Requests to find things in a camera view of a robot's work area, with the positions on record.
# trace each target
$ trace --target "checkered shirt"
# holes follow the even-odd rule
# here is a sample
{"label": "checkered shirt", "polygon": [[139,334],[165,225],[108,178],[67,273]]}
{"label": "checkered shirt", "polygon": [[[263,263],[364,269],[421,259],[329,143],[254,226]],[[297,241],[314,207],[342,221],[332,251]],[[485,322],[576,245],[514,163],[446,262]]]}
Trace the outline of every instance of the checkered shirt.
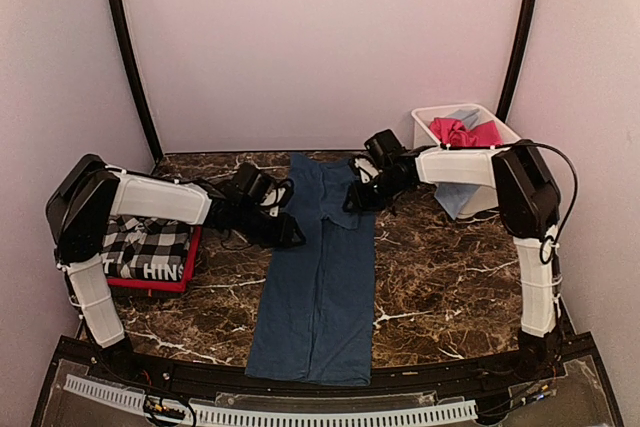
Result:
{"label": "checkered shirt", "polygon": [[175,220],[112,216],[103,239],[104,273],[123,279],[179,282],[191,226]]}

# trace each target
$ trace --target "brown marble table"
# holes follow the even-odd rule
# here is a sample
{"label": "brown marble table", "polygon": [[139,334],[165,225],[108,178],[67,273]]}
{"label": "brown marble table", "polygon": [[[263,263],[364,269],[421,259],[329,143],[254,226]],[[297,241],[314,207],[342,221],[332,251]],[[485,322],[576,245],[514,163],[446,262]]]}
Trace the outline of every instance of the brown marble table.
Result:
{"label": "brown marble table", "polygon": [[[309,152],[332,161],[348,152]],[[155,174],[228,177],[242,162],[287,175],[287,153],[168,155]],[[374,367],[479,357],[517,348],[521,296],[512,239],[497,213],[451,221],[422,186],[403,195],[397,215],[376,224]],[[271,254],[206,230],[188,291],[171,300],[120,299],[137,352],[244,366]]]}

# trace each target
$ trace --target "red cloth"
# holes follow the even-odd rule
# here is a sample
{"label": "red cloth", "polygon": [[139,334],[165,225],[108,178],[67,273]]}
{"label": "red cloth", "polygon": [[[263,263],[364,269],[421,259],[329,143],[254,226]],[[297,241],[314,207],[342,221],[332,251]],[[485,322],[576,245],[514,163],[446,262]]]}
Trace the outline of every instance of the red cloth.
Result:
{"label": "red cloth", "polygon": [[501,145],[502,139],[495,122],[490,121],[467,130],[457,119],[437,117],[429,125],[429,129],[444,144],[453,147],[489,147]]}

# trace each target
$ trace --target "white wall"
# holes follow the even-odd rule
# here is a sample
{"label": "white wall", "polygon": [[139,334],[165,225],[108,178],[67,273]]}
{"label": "white wall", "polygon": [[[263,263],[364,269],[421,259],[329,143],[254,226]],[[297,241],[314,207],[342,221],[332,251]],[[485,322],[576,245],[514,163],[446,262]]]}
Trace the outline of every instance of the white wall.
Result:
{"label": "white wall", "polygon": [[640,0],[538,0],[509,123],[576,164],[564,295],[595,336],[626,425],[640,425]]}
{"label": "white wall", "polygon": [[44,207],[87,152],[151,158],[107,0],[0,0],[0,425],[28,425],[58,337],[77,318]]}
{"label": "white wall", "polygon": [[126,0],[169,152],[359,148],[409,111],[494,108],[520,0]]}

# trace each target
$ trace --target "blue jeans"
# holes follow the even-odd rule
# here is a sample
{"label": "blue jeans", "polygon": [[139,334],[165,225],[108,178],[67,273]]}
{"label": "blue jeans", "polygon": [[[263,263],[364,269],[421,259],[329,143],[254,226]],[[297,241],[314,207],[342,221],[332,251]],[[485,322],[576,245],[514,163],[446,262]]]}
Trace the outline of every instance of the blue jeans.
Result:
{"label": "blue jeans", "polygon": [[368,385],[375,295],[373,214],[342,211],[355,179],[347,160],[291,157],[286,210],[307,238],[273,253],[246,375]]}

